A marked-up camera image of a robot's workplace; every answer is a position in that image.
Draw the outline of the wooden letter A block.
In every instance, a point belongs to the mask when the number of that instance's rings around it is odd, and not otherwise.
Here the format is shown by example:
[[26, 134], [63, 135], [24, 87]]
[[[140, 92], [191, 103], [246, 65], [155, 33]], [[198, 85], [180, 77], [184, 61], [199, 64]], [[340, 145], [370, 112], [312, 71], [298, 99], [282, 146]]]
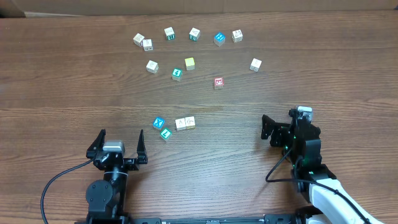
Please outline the wooden letter A block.
[[182, 131], [187, 128], [185, 118], [175, 120], [175, 127], [177, 131]]

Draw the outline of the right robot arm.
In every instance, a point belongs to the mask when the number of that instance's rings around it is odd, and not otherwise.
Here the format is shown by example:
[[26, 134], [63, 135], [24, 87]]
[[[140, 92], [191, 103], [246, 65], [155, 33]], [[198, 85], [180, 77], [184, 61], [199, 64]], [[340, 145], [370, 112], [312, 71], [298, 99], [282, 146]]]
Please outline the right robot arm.
[[288, 182], [309, 203], [293, 214], [265, 215], [265, 223], [378, 223], [343, 188], [336, 175], [322, 162], [320, 128], [312, 124], [311, 107], [289, 110], [290, 123], [262, 116], [261, 138], [282, 148], [281, 165], [292, 165]]

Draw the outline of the plain wooden block front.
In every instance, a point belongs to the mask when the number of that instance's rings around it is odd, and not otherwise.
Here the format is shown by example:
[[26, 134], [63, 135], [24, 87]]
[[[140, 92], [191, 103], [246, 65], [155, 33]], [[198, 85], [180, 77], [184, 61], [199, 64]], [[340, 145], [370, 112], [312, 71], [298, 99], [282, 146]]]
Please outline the plain wooden block front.
[[160, 136], [164, 141], [169, 141], [169, 139], [172, 137], [172, 132], [168, 128], [164, 128], [160, 132]]

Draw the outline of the blue X block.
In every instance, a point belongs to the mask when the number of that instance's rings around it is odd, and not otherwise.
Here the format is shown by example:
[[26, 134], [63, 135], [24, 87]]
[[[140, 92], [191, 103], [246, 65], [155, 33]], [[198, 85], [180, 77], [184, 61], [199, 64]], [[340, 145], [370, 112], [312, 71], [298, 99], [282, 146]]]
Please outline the blue X block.
[[165, 125], [165, 120], [161, 117], [156, 117], [152, 123], [153, 128], [162, 130]]

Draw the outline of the wooden block yellow side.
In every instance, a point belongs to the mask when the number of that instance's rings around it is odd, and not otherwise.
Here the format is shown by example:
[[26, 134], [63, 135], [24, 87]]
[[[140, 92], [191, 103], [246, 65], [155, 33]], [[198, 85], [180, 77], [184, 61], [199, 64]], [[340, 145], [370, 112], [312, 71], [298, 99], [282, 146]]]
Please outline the wooden block yellow side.
[[195, 127], [196, 127], [195, 117], [194, 116], [186, 117], [185, 125], [186, 125], [187, 129], [195, 129]]

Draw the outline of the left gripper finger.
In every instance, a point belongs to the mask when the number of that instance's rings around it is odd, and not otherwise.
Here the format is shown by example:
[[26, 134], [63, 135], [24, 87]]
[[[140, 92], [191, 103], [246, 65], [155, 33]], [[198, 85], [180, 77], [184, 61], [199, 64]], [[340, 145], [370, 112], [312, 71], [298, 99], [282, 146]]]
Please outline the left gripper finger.
[[103, 144], [105, 141], [106, 130], [102, 129], [97, 138], [93, 141], [93, 143], [86, 150], [86, 157], [88, 159], [93, 159], [96, 157], [97, 153], [102, 150]]
[[146, 152], [146, 147], [144, 143], [144, 131], [140, 131], [139, 140], [137, 143], [137, 163], [138, 164], [147, 164], [148, 163], [148, 156]]

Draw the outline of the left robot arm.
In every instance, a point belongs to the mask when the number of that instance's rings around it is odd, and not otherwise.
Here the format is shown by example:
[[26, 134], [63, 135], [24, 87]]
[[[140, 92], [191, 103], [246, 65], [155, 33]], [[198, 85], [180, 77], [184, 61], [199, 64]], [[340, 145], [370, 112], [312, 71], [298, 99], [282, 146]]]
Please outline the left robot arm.
[[86, 157], [94, 166], [104, 172], [103, 178], [92, 182], [86, 190], [88, 202], [87, 223], [133, 223], [124, 203], [127, 190], [128, 172], [139, 170], [148, 163], [144, 134], [140, 132], [137, 143], [137, 157], [124, 156], [122, 140], [106, 141], [106, 131], [100, 131], [86, 151]]

